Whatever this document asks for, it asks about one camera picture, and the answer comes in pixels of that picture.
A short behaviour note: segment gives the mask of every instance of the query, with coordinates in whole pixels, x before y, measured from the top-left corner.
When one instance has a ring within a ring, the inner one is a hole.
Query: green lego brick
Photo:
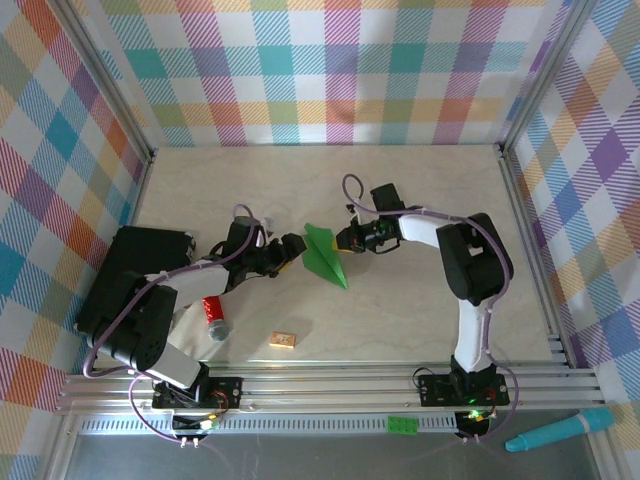
[[[387,432],[400,435],[417,435],[418,419],[403,417],[387,417]]]

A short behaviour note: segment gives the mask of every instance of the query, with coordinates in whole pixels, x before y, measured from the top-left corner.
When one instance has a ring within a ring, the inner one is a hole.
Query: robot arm
[[[336,249],[353,253],[367,250],[387,253],[398,248],[401,241],[424,243],[440,250],[447,283],[459,303],[458,343],[451,359],[449,381],[459,399],[484,395],[487,385],[496,377],[493,365],[483,348],[486,308],[491,297],[504,283],[503,270],[488,242],[466,223],[427,217],[420,214],[385,214],[405,210],[393,184],[371,191],[377,220],[360,225],[353,218],[351,225],[336,236]],[[511,277],[513,265],[488,215],[470,217],[497,242],[504,255]],[[392,240],[396,245],[382,252],[378,248]]]
[[[212,265],[228,257],[245,242],[249,247],[233,260]],[[179,389],[180,395],[198,404],[210,392],[208,367],[167,342],[173,315],[204,297],[227,293],[240,285],[247,274],[276,277],[290,262],[306,250],[299,235],[287,234],[267,242],[260,223],[249,217],[236,217],[227,239],[210,255],[195,262],[202,268],[168,277],[164,272],[142,275],[124,272],[113,282],[98,311],[78,322],[78,330],[88,335],[92,345],[107,329],[131,298],[149,281],[167,277],[153,286],[118,325],[100,352],[140,372],[166,382],[167,389]]]
[[[452,225],[448,220],[429,218],[424,215],[402,215],[398,218],[402,239],[408,242],[424,243],[440,248],[438,229]],[[479,372],[491,365],[482,348],[485,311],[488,299],[473,305],[467,299],[458,299],[458,344],[454,358],[458,365],[468,373]]]

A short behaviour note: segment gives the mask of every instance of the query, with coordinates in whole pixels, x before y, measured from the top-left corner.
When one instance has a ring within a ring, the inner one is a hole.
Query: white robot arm
[[[424,243],[440,248],[436,230],[451,225],[447,220],[425,217],[424,215],[402,215],[398,218],[402,239]],[[458,344],[454,358],[466,372],[479,372],[491,365],[487,353],[482,348],[485,311],[489,299],[473,305],[469,300],[458,299]]]
[[[459,302],[458,343],[448,383],[461,402],[476,401],[487,389],[493,389],[497,376],[483,337],[487,305],[502,290],[505,279],[500,258],[490,243],[501,251],[513,277],[513,265],[493,222],[483,213],[469,217],[469,222],[458,223],[422,215],[416,207],[405,207],[393,184],[373,189],[371,196],[379,217],[360,224],[354,215],[350,226],[336,235],[335,248],[352,253],[386,254],[398,248],[401,241],[410,241],[440,250],[447,283]],[[353,212],[354,206],[347,205],[347,209]],[[470,224],[481,228],[493,242]],[[395,241],[395,245],[386,247],[388,241]]]

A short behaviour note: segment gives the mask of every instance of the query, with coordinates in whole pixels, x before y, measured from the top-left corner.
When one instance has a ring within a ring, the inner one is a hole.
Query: small wooden block
[[[293,348],[296,346],[296,336],[293,333],[273,332],[269,339],[272,347]]]

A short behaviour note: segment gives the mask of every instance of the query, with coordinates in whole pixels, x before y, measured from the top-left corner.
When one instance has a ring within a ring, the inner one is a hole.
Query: metal frame
[[[496,145],[495,151],[498,164],[500,165],[500,172],[502,173],[502,178],[506,186],[507,196],[509,197],[509,202],[511,203],[516,225],[522,240],[522,247],[525,251],[529,268],[531,269],[531,275],[540,301],[540,308],[547,321],[548,333],[558,335],[560,342],[563,344],[563,350],[567,356],[569,365],[575,367],[577,366],[576,356],[571,348],[569,334],[560,317],[560,309],[553,295],[549,277],[545,271],[544,262],[542,261],[542,256],[540,255],[540,250],[538,249],[536,237],[533,232],[533,223],[525,208],[522,192],[518,188],[511,159],[508,153],[500,146]]]
[[[573,42],[578,37],[582,27],[589,19],[598,0],[576,0],[571,5],[567,19],[553,45],[547,52],[538,75],[527,93],[521,107],[518,109],[511,128],[503,143],[506,151],[515,147],[525,129],[533,119],[540,102],[562,68],[569,55]]]
[[[69,5],[69,8],[73,8],[70,5],[71,0],[49,0],[52,2],[61,2]],[[105,13],[100,0],[84,0],[85,7],[89,13],[89,17],[93,21],[96,29],[99,32],[101,40],[111,53],[113,61],[120,70],[123,78],[126,81],[127,87],[135,99],[138,108],[142,112],[142,115],[147,120],[148,129],[147,132],[151,140],[155,142],[156,147],[168,146],[169,143],[165,137],[164,131],[160,127],[158,119],[153,113],[151,104],[144,93],[140,82],[133,70],[133,67],[127,59],[127,55],[118,40],[116,32],[111,27],[107,14]]]
[[[146,159],[130,219],[130,222],[134,223],[153,168],[155,152],[137,124],[69,0],[50,0],[49,3],[65,30],[69,32],[74,46],[80,52],[98,87],[114,108],[135,148]],[[596,3],[597,0],[574,2],[567,21],[514,119],[504,144],[496,148],[498,163],[534,278],[536,293],[547,321],[552,351],[552,359],[549,362],[511,365],[520,382],[521,398],[518,408],[523,410],[579,409],[604,404],[604,397],[594,372],[591,369],[571,368],[576,365],[575,355],[571,351],[567,333],[560,320],[558,306],[552,294],[531,229],[531,222],[527,216],[524,199],[517,188],[508,156],[508,152],[515,146],[533,118],[545,92],[560,70],[573,41]],[[247,428],[246,423],[243,423],[244,419],[254,421],[252,425],[256,425],[255,422],[263,425],[261,421],[268,422],[270,419],[307,418],[308,416],[316,419],[350,418],[353,422],[374,419],[373,421],[379,422],[384,415],[393,413],[424,418],[425,425],[429,424],[429,418],[437,423],[441,420],[433,420],[434,418],[446,417],[456,408],[420,407],[418,393],[411,382],[411,374],[419,366],[427,366],[435,373],[448,371],[448,365],[445,364],[374,365],[342,362],[312,366],[277,363],[261,366],[212,366],[211,374],[244,378],[240,411],[230,416],[229,420],[230,422],[237,420],[236,423],[230,423],[229,431],[231,432]],[[59,412],[54,416],[45,441],[44,460],[41,462],[38,478],[65,477],[78,435],[149,433],[137,419],[131,416],[127,399],[130,381],[131,377],[127,375],[99,380],[89,380],[80,376],[68,378],[59,399]],[[508,386],[513,388],[512,380],[508,376],[507,381]],[[153,412],[150,409],[153,391],[149,381],[140,381],[136,385],[134,394],[135,403],[145,416],[157,422],[158,426],[168,425],[167,419],[170,413]],[[198,413],[194,410],[178,412]],[[363,426],[358,426],[356,431],[361,432],[361,428],[365,428],[364,421]],[[381,428],[381,424],[378,423],[376,428]],[[631,472],[618,447],[615,435],[611,432],[589,434],[589,440],[603,478],[612,480],[631,478]]]
[[[109,68],[98,52],[91,35],[87,32],[82,20],[68,0],[49,0],[49,6],[55,13],[73,46],[78,51],[82,62],[96,82],[98,89],[111,105],[116,118],[129,137],[138,155],[149,160],[153,155],[154,147],[151,145],[142,127],[138,124],[135,115],[129,108],[118,84],[111,76]]]

